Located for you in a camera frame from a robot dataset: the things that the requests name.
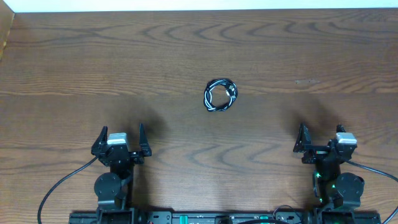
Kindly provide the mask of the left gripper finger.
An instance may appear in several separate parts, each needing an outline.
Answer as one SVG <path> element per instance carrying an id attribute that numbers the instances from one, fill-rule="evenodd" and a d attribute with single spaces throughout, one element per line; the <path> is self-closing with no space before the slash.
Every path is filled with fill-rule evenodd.
<path id="1" fill-rule="evenodd" d="M 108 138 L 108 127 L 103 126 L 99 136 L 97 137 L 96 141 L 93 143 L 91 147 L 91 154 L 94 156 L 98 156 L 101 154 L 103 148 L 107 143 Z"/>
<path id="2" fill-rule="evenodd" d="M 150 157 L 152 155 L 152 149 L 149 146 L 144 125 L 142 123 L 139 124 L 139 146 L 144 157 Z"/>

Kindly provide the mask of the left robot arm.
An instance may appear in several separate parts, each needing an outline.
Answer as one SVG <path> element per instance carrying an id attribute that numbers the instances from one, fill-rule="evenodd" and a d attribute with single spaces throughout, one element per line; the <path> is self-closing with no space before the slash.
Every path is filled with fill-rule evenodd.
<path id="1" fill-rule="evenodd" d="M 134 178 L 134 166 L 143 164 L 144 158 L 152 155 L 142 123 L 139 125 L 139 148 L 130 151 L 127 134 L 108 134 L 106 126 L 93 143 L 91 154 L 109 167 L 109 172 L 101 174 L 94 184 L 98 223 L 141 222 L 140 214 L 127 206 L 127 196 Z"/>

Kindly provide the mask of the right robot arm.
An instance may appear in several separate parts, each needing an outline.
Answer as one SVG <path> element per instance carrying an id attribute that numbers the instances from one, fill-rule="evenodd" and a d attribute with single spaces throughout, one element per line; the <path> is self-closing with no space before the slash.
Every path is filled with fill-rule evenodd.
<path id="1" fill-rule="evenodd" d="M 310 132 L 301 124 L 293 151 L 302 153 L 302 163 L 313 164 L 313 191 L 320 205 L 302 218 L 304 223 L 355 223 L 354 210 L 361 205 L 364 180 L 340 165 L 351 159 L 357 148 L 354 134 L 336 127 L 336 134 L 324 146 L 312 144 Z"/>

